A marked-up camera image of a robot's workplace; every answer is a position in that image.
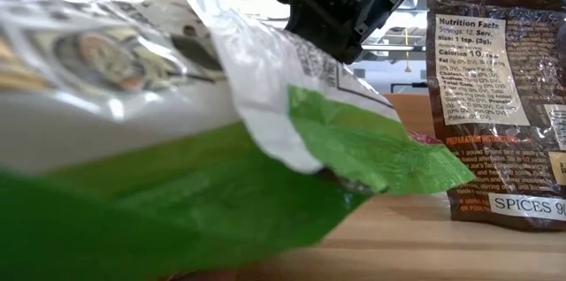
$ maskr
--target wooden table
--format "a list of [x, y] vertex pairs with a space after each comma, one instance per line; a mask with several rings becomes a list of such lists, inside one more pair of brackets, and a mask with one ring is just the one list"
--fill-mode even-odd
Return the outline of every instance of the wooden table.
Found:
[[445, 194], [375, 198], [319, 246], [243, 269], [239, 281], [565, 281], [566, 233], [449, 219]]

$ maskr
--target crinkled plastic wrapper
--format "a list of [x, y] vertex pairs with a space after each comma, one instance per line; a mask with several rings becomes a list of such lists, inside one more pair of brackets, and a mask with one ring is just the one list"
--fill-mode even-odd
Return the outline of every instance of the crinkled plastic wrapper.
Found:
[[216, 0], [0, 0], [0, 92], [4, 276], [234, 266], [373, 194], [473, 178], [341, 64]]
[[449, 191], [455, 220], [566, 229], [562, 0], [429, 0], [436, 137], [477, 179]]

